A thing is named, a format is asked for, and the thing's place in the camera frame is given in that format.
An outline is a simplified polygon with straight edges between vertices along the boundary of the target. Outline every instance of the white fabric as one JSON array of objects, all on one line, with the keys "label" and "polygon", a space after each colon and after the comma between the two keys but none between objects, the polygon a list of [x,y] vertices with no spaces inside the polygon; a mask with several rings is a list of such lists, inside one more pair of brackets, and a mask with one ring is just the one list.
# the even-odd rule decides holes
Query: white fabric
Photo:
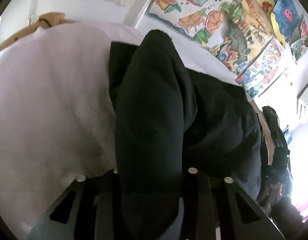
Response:
[{"label": "white fabric", "polygon": [[0,52],[0,214],[19,240],[77,175],[116,167],[110,43],[142,39],[120,24],[76,23]]}]

